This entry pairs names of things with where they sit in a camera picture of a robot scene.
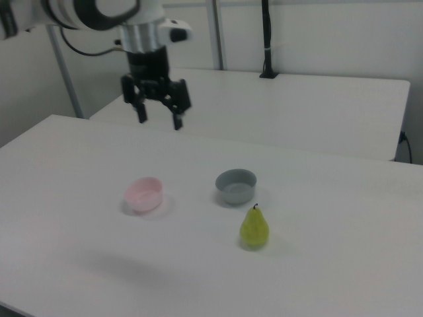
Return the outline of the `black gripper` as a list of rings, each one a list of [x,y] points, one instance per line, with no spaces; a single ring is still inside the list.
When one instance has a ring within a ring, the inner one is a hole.
[[[147,53],[126,53],[130,74],[121,77],[124,102],[131,104],[137,112],[138,122],[147,121],[144,98],[162,100],[173,114],[175,130],[183,127],[182,117],[190,107],[191,101],[186,81],[169,79],[169,60],[167,47]]]

